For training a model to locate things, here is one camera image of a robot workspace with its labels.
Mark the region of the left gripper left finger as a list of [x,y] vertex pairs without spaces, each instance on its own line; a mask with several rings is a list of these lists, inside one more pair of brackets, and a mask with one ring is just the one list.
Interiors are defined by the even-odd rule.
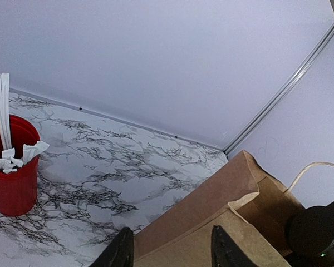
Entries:
[[124,227],[90,267],[133,267],[134,233]]

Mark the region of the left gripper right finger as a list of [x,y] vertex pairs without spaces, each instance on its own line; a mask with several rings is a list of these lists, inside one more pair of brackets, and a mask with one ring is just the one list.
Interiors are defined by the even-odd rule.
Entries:
[[220,225],[212,229],[211,259],[212,267],[257,267]]

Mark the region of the brown paper bag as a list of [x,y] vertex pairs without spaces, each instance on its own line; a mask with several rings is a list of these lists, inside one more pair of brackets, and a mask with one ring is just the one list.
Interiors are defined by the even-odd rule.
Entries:
[[135,266],[212,266],[220,225],[256,266],[290,266],[289,218],[305,210],[291,188],[241,151],[135,236]]

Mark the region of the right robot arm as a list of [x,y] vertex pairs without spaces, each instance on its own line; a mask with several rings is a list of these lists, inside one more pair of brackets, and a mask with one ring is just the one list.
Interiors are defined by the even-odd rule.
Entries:
[[334,202],[313,206],[288,219],[285,238],[290,266],[334,266]]

